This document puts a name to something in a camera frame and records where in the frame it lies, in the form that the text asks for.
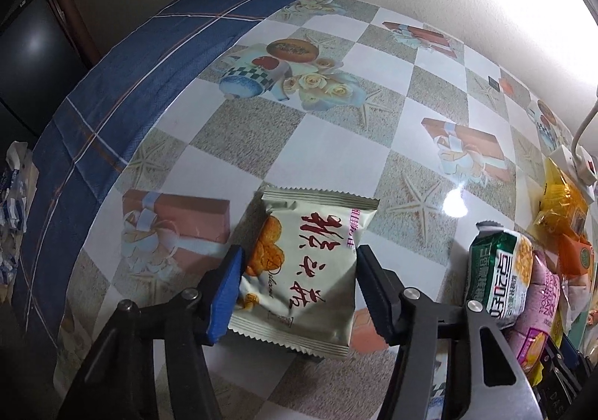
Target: green snack package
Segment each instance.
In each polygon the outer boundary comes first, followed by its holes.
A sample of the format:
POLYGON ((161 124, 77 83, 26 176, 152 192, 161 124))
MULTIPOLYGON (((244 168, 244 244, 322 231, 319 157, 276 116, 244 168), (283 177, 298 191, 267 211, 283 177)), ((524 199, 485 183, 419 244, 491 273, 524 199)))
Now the green snack package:
POLYGON ((523 313, 533 266, 531 242, 492 221, 477 227, 469 247, 465 301, 480 302, 504 329, 523 313))

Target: green circular logo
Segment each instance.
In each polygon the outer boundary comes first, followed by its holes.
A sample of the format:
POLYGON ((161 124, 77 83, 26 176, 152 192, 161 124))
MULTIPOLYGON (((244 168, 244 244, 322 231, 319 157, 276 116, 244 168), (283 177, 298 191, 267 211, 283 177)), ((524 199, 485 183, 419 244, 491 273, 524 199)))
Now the green circular logo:
POLYGON ((590 252, 587 248, 581 250, 579 257, 581 259, 581 264, 584 266, 584 268, 590 268, 590 252))

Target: metal screw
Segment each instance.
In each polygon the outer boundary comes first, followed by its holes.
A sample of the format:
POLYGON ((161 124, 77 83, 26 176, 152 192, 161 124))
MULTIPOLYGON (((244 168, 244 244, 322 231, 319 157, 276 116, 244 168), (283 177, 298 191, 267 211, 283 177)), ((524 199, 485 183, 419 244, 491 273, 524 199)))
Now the metal screw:
POLYGON ((406 288, 403 291, 403 295, 412 300, 417 300, 419 297, 422 296, 417 288, 406 288))
POLYGON ((118 309, 124 312, 131 310, 133 308, 133 301, 125 298, 118 303, 118 309))
POLYGON ((470 300, 469 302, 467 302, 467 308, 472 312, 481 312, 482 310, 484 310, 482 304, 479 303, 477 300, 470 300))
POLYGON ((181 292, 181 296, 185 299, 185 300, 195 300, 197 297, 199 297, 199 292, 197 291, 197 289, 195 288, 185 288, 182 292, 181 292))

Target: blue plaid fabric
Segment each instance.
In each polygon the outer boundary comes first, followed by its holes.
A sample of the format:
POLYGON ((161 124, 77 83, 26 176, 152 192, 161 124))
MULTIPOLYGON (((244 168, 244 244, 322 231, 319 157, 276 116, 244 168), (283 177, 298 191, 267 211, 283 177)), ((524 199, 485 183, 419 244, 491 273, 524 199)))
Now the blue plaid fabric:
POLYGON ((178 0, 110 50, 56 111, 34 150, 40 177, 13 295, 48 378, 73 265, 118 175, 193 78, 294 1, 178 0))

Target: white ribbon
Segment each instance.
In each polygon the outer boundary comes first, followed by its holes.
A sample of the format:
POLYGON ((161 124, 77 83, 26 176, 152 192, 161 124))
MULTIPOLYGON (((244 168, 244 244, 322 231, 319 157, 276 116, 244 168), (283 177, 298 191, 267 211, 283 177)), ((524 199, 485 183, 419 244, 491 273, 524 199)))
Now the white ribbon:
POLYGON ((228 245, 180 236, 174 222, 159 220, 154 212, 159 196, 149 192, 142 200, 141 211, 130 211, 124 216, 121 251, 133 273, 149 273, 168 281, 177 267, 173 257, 179 248, 214 258, 225 256, 228 245))
POLYGON ((483 155, 474 145, 463 143, 457 136, 455 123, 446 122, 444 131, 448 136, 439 135, 434 138, 434 143, 438 146, 438 156, 445 174, 456 175, 459 179, 486 187, 490 177, 486 166, 506 170, 504 160, 483 155))

